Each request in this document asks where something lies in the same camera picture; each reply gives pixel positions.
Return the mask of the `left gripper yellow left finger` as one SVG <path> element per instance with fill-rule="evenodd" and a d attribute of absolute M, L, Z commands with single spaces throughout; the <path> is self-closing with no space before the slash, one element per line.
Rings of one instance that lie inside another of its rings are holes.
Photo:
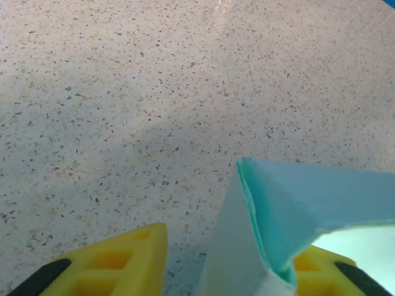
<path fill-rule="evenodd" d="M 11 295 L 162 295 L 167 226 L 149 224 L 59 255 Z"/>

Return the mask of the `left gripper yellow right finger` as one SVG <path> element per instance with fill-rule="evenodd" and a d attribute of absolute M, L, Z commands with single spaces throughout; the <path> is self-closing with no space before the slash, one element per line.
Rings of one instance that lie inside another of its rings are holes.
<path fill-rule="evenodd" d="M 294 260 L 297 296 L 391 296 L 355 261 L 329 250 L 309 246 Z"/>

